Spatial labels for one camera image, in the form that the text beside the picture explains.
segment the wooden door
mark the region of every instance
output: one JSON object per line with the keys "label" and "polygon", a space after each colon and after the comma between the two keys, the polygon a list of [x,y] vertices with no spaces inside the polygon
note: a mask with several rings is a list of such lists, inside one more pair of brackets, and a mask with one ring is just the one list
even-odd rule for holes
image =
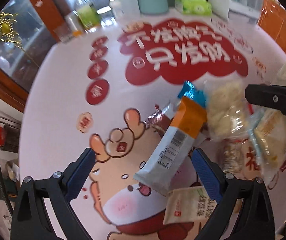
{"label": "wooden door", "polygon": [[10,0],[2,12],[16,34],[3,36],[0,25],[0,99],[23,112],[43,59],[59,41],[55,29],[64,19],[52,0]]}

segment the red cloud pattern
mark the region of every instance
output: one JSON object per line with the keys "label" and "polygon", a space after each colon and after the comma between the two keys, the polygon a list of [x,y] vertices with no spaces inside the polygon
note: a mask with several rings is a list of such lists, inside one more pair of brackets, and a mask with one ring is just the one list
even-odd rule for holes
{"label": "red cloud pattern", "polygon": [[133,85],[148,84],[162,76],[171,84],[194,81],[206,72],[222,77],[236,71],[246,77],[246,58],[232,43],[202,22],[168,19],[158,25],[145,23],[135,33],[119,39],[120,52],[132,55],[125,77]]}

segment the tissue box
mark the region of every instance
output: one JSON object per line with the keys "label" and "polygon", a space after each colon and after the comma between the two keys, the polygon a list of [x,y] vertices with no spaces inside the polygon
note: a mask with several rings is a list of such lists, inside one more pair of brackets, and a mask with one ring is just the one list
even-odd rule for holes
{"label": "tissue box", "polygon": [[210,15],[212,5],[206,0],[175,0],[175,8],[182,14]]}

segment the plastic bottle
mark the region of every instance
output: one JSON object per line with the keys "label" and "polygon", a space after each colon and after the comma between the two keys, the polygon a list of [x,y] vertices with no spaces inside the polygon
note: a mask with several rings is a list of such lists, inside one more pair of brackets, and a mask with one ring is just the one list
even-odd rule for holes
{"label": "plastic bottle", "polygon": [[115,20],[119,21],[124,18],[124,12],[122,10],[121,0],[114,0],[110,2]]}
{"label": "plastic bottle", "polygon": [[138,0],[121,0],[122,11],[128,20],[137,20],[141,13]]}
{"label": "plastic bottle", "polygon": [[86,30],[100,25],[100,18],[92,0],[75,0],[74,7]]}

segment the barcode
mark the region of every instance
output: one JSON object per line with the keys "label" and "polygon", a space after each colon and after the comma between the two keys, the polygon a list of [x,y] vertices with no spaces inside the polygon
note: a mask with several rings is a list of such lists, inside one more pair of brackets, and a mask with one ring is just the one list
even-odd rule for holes
{"label": "barcode", "polygon": [[171,140],[171,143],[173,143],[177,147],[181,147],[181,145],[184,142],[185,138],[186,138],[186,134],[183,133],[180,130],[177,130],[176,133],[174,134],[173,139]]}

